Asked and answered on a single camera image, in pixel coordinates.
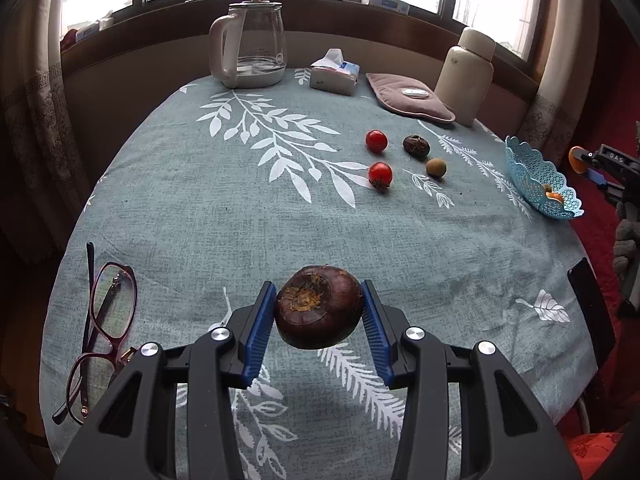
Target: table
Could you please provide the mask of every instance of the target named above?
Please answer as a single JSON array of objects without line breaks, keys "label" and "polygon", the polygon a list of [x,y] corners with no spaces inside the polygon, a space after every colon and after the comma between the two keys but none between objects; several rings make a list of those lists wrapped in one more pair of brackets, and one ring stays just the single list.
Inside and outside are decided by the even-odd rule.
[{"label": "table", "polygon": [[[382,156],[364,145],[374,128],[389,139]],[[411,134],[447,161],[442,181],[402,150]],[[376,160],[394,170],[386,194],[366,180]],[[252,304],[264,280],[280,287],[303,266],[332,264],[371,279],[384,303],[443,342],[494,342],[553,420],[596,371],[566,278],[584,256],[570,226],[523,201],[503,142],[482,124],[444,128],[391,114],[364,77],[346,97],[308,88],[303,70],[255,91],[209,76],[175,91],[132,134],[87,201],[50,298],[40,407],[57,460],[77,431],[51,414],[81,347],[87,241],[97,268],[114,260],[135,270],[134,346],[193,342]],[[389,392],[373,370],[362,324],[321,351],[287,346],[274,327],[260,377],[232,393],[248,477],[390,478],[404,391]],[[453,471],[455,388],[450,397]],[[177,402],[186,403],[183,386]]]}]

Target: beige thermos bottle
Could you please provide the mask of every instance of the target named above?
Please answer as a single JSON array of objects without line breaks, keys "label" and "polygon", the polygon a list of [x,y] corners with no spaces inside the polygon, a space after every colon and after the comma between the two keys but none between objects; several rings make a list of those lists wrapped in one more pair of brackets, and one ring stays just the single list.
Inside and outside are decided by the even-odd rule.
[{"label": "beige thermos bottle", "polygon": [[460,35],[442,66],[436,95],[456,115],[456,122],[471,126],[494,78],[495,41],[471,27]]}]

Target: gray glove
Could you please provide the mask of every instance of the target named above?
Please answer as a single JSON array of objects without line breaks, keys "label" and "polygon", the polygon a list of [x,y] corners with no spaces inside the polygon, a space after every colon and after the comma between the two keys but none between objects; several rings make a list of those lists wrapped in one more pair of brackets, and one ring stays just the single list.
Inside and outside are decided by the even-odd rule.
[{"label": "gray glove", "polygon": [[640,242],[640,222],[637,221],[638,218],[627,218],[626,210],[622,202],[616,206],[620,223],[616,228],[616,243],[613,245],[613,270],[621,284],[625,279],[629,262],[636,256],[636,242]]}]

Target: beige curtain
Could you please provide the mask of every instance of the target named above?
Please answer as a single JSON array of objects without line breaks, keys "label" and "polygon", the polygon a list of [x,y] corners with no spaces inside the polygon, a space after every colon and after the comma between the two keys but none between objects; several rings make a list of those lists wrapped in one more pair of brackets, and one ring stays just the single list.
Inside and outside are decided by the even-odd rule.
[{"label": "beige curtain", "polygon": [[589,91],[598,47],[600,0],[558,0],[538,94],[518,138],[556,166],[564,157]]},{"label": "beige curtain", "polygon": [[13,170],[1,171],[11,186],[0,191],[0,228],[25,262],[65,249],[90,191],[66,110],[61,9],[23,0],[2,30],[0,146]]}]

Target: blue plastic fruit basket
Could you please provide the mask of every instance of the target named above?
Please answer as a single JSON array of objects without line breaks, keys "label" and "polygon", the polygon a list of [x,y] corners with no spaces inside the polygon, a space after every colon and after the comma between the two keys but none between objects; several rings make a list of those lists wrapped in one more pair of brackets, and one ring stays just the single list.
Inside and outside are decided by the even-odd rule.
[{"label": "blue plastic fruit basket", "polygon": [[[575,189],[567,186],[564,175],[556,170],[552,162],[545,161],[542,153],[534,150],[528,142],[520,142],[517,137],[507,137],[504,145],[511,180],[534,208],[557,220],[569,220],[584,213]],[[560,201],[546,196],[543,184],[549,184],[554,193],[562,195],[564,206]]]}]

